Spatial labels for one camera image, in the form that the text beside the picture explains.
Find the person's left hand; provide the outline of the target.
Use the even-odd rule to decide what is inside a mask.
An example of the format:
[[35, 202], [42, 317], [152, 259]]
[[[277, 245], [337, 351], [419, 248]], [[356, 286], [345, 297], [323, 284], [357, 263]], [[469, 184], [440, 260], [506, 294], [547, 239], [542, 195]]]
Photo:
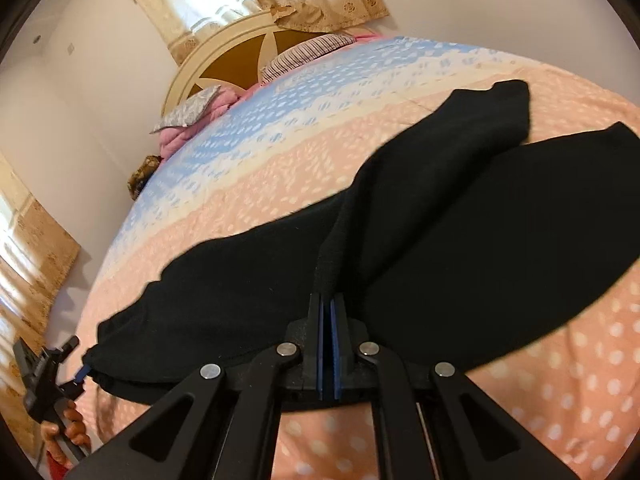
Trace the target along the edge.
[[92, 451], [92, 443], [84, 416], [79, 413], [76, 403], [66, 400], [61, 406], [63, 407], [60, 415], [62, 422], [59, 424], [45, 420], [40, 425], [40, 434], [46, 451], [50, 452], [57, 462], [70, 470], [75, 466], [75, 463], [72, 461], [72, 454], [67, 452], [66, 448], [73, 443], [85, 455], [88, 455]]

